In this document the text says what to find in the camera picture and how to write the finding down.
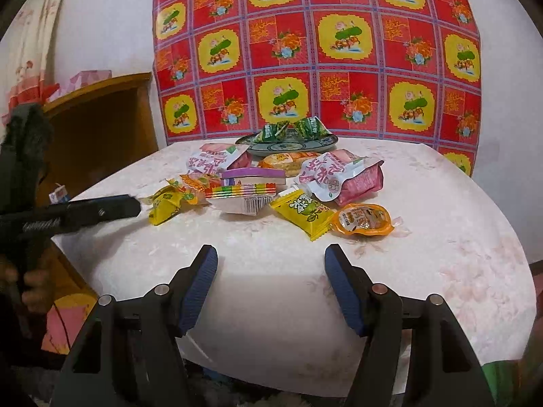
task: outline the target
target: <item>barcode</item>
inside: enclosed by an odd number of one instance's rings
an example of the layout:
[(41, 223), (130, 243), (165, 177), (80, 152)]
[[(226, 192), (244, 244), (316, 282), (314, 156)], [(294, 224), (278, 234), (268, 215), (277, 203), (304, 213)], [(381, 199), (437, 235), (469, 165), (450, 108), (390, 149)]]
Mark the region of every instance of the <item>barcode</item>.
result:
[(244, 199), (244, 213), (256, 216), (256, 213), (258, 213), (263, 207), (273, 200), (273, 196), (270, 194), (264, 194), (262, 196), (245, 197)]

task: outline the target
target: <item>patterned backdrop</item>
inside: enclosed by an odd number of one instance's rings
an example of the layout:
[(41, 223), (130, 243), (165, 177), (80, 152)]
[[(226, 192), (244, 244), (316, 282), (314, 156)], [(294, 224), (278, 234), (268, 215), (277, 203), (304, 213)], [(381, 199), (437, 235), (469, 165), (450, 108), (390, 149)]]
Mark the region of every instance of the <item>patterned backdrop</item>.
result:
[(423, 142), (471, 174), (468, 0), (154, 0), (154, 20), (168, 144), (316, 115), (339, 136)]

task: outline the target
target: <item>purple lid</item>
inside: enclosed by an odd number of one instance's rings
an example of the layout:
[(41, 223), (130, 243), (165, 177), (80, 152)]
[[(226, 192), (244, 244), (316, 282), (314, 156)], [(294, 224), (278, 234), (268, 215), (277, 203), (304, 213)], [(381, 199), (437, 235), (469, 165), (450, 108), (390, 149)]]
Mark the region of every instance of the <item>purple lid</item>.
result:
[(233, 170), (223, 171), (221, 174), (223, 179), (232, 179), (233, 177), (271, 177), (271, 178), (285, 178), (286, 174), (284, 170), (275, 170), (274, 168), (260, 168), (260, 167), (247, 167), (247, 168), (234, 168)]

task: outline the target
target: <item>human hand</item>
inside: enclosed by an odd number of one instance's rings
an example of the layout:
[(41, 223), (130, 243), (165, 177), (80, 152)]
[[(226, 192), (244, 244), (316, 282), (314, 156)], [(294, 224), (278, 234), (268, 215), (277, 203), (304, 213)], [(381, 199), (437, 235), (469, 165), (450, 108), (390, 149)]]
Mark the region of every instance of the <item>human hand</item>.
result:
[[(28, 271), (23, 277), (25, 285), (30, 289), (23, 292), (21, 301), (34, 314), (47, 314), (53, 305), (54, 286), (50, 273), (53, 258), (54, 250), (49, 246), (38, 260), (37, 268)], [(0, 255), (0, 288), (4, 283), (17, 283), (18, 278), (17, 269)]]

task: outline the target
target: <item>green snack package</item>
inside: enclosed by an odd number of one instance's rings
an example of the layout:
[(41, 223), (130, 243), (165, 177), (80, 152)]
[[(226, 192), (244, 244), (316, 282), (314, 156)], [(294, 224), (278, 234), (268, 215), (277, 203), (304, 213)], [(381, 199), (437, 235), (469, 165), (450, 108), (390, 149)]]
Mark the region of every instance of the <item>green snack package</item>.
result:
[(316, 116), (300, 119), (294, 123), (294, 128), (304, 140), (321, 139), (332, 134)]
[(287, 134), (289, 121), (281, 121), (278, 123), (267, 123), (262, 127), (259, 134), (254, 138), (253, 143), (260, 142), (281, 142)]

